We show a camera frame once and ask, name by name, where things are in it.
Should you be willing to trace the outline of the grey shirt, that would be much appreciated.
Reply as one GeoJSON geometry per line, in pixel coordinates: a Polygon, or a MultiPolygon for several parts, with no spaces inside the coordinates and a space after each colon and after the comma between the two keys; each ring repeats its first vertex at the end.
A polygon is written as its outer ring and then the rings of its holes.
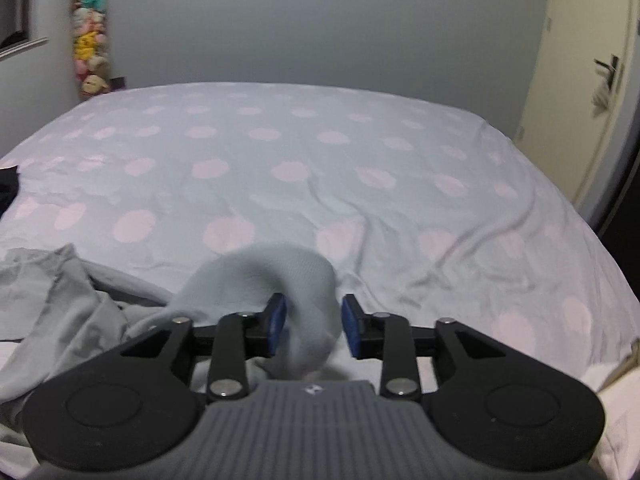
{"type": "Polygon", "coordinates": [[[213,325],[262,310],[276,292],[288,298],[285,331],[274,358],[250,363],[252,385],[320,370],[340,336],[335,271],[316,252],[252,246],[202,264],[173,294],[81,259],[72,245],[9,250],[1,263],[1,338],[17,346],[1,367],[2,440],[25,444],[23,405],[48,378],[173,318],[213,325]]]}

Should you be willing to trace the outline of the polka dot bed sheet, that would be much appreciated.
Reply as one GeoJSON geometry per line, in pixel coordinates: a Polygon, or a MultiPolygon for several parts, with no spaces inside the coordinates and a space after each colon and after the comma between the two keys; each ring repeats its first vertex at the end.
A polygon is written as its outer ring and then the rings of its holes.
{"type": "Polygon", "coordinates": [[[446,316],[572,376],[619,361],[639,303],[562,193],[467,110],[300,84],[97,96],[6,154],[3,249],[79,255],[176,292],[268,243],[327,258],[342,294],[446,316]]]}

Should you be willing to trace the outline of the black garment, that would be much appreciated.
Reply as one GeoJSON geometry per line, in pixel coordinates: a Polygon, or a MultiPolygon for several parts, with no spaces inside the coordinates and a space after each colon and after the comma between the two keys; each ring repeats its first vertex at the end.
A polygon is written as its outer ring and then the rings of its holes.
{"type": "Polygon", "coordinates": [[[20,192],[20,173],[17,166],[0,169],[0,218],[9,210],[20,192]]]}

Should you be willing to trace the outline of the cream door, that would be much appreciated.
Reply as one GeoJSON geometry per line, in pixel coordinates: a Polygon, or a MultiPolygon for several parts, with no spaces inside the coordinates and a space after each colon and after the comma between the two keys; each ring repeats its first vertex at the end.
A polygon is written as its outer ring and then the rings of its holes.
{"type": "Polygon", "coordinates": [[[586,197],[620,114],[639,0],[547,0],[516,147],[573,204],[586,197]]]}

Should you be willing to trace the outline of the stuffed toy column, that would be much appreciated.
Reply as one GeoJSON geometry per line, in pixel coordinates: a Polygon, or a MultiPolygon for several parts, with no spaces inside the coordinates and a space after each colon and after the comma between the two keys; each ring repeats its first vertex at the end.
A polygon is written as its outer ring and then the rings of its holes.
{"type": "Polygon", "coordinates": [[[111,91],[107,0],[70,0],[75,77],[81,101],[111,91]]]}

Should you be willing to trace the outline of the dark framed window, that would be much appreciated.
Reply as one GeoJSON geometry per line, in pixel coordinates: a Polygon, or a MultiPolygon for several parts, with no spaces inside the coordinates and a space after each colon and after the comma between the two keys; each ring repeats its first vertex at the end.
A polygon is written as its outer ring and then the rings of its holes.
{"type": "Polygon", "coordinates": [[[46,36],[37,34],[37,0],[1,0],[1,59],[43,46],[46,36]]]}

